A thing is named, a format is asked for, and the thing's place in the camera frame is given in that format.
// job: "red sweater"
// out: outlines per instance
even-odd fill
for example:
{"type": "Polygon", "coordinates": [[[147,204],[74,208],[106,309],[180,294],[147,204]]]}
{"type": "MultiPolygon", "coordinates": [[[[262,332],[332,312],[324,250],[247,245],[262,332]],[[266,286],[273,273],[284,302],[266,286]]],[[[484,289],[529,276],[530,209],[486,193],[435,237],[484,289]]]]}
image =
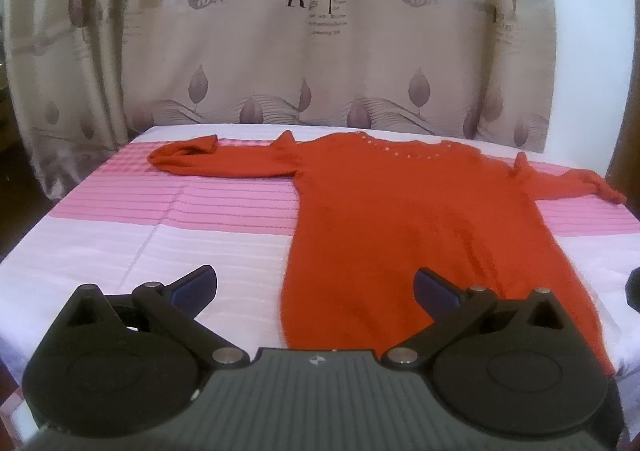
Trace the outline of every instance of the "red sweater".
{"type": "Polygon", "coordinates": [[[552,289],[612,371],[596,310],[534,203],[591,193],[624,202],[595,173],[551,176],[524,153],[511,168],[456,142],[364,133],[297,144],[287,131],[268,146],[217,143],[174,142],[148,159],[180,175],[293,177],[300,214],[281,299],[290,348],[380,354],[414,335],[432,322],[412,289],[415,272],[428,267],[460,288],[484,285],[508,299],[552,289]]]}

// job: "metal screw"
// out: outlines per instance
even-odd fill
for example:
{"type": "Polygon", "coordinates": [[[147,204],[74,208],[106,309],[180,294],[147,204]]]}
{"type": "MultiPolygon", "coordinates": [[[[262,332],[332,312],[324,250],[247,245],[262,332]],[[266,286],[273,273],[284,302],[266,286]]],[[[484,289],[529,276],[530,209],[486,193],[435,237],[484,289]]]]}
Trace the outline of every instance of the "metal screw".
{"type": "Polygon", "coordinates": [[[220,365],[234,365],[242,360],[244,352],[240,348],[218,348],[211,356],[220,365]]]}
{"type": "Polygon", "coordinates": [[[397,365],[410,365],[418,360],[418,352],[404,347],[393,348],[387,352],[386,356],[397,365]]]}

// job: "beige curtain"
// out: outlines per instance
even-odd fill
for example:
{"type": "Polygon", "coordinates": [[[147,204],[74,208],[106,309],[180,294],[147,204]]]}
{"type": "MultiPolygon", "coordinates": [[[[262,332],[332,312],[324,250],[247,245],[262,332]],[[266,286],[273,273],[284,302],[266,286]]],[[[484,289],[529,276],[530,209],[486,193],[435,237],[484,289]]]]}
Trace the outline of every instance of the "beige curtain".
{"type": "Polygon", "coordinates": [[[479,126],[493,142],[544,145],[552,0],[3,5],[18,125],[52,198],[153,125],[321,124],[466,138],[479,126]],[[542,91],[518,90],[527,73],[542,91]]]}

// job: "bed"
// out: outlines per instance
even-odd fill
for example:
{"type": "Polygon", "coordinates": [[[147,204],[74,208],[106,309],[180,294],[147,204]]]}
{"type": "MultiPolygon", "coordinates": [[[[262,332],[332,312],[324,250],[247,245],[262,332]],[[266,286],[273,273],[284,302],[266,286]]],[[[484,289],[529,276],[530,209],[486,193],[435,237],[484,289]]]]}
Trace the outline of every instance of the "bed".
{"type": "MultiPolygon", "coordinates": [[[[197,320],[251,355],[259,347],[284,346],[279,293],[298,207],[291,180],[173,176],[150,166],[146,156],[174,140],[217,134],[224,144],[256,145],[286,129],[297,141],[349,131],[239,124],[154,127],[63,199],[0,265],[0,359],[18,383],[78,285],[128,293],[145,281],[170,283],[207,264],[218,274],[218,295],[197,320]]],[[[368,133],[399,142],[441,140],[368,133]]],[[[460,142],[506,161],[517,153],[460,142]]],[[[548,154],[529,157],[538,170],[566,170],[548,154]]],[[[640,261],[640,222],[624,206],[594,196],[538,206],[596,305],[633,436],[640,431],[640,314],[626,305],[624,286],[640,261]]]]}

